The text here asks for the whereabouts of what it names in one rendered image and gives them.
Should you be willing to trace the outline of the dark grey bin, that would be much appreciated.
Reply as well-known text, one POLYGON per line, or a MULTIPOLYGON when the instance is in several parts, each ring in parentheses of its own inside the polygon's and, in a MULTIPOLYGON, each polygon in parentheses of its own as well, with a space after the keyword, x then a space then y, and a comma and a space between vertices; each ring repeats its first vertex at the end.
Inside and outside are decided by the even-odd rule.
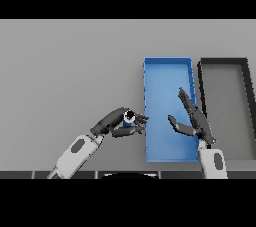
POLYGON ((201 106, 226 160, 256 160, 256 101, 248 59, 201 58, 201 106))

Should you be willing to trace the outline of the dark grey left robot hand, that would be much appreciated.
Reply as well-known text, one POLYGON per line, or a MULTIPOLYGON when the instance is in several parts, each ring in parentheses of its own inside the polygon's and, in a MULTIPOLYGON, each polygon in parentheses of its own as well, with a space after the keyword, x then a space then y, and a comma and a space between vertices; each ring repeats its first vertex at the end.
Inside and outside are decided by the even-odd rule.
POLYGON ((147 116, 136 113, 130 108, 120 107, 107 114, 90 129, 90 132, 96 137, 99 135, 107 135, 109 133, 111 133, 115 138, 130 136, 136 132, 142 133, 144 130, 144 124, 147 123, 147 120, 147 116), (132 111, 135 114, 135 121, 130 127, 123 126, 123 116, 127 111, 132 111))

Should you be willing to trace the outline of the blue bin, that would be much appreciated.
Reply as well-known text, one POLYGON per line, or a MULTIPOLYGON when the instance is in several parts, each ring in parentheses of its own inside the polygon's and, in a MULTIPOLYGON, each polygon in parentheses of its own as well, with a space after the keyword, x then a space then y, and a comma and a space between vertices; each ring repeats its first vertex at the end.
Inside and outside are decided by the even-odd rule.
POLYGON ((182 87, 196 104, 192 59, 190 57, 145 57, 144 114, 146 124, 146 161, 197 162, 198 138, 174 131, 168 116, 190 126, 189 116, 178 97, 182 87))

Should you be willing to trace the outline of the blue pipe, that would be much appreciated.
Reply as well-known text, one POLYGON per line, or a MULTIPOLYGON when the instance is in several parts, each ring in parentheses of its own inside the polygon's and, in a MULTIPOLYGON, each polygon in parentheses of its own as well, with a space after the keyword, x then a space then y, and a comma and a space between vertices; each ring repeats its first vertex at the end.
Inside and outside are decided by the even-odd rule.
POLYGON ((123 116, 123 126, 130 127, 135 121, 135 114, 132 111, 127 111, 123 116))

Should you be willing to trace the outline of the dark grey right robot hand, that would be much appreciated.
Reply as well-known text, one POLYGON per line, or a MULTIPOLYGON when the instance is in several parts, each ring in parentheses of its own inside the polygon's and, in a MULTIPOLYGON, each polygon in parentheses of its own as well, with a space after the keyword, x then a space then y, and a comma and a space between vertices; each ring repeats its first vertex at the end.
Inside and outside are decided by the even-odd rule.
POLYGON ((173 129, 187 136, 197 136, 199 139, 203 140, 207 145, 212 145, 216 143, 209 122, 207 121, 203 112, 193 104, 192 100, 185 92, 185 90, 180 87, 178 97, 180 98, 188 116, 191 125, 185 125, 183 123, 177 122, 175 117, 172 115, 168 116, 168 120, 173 129))

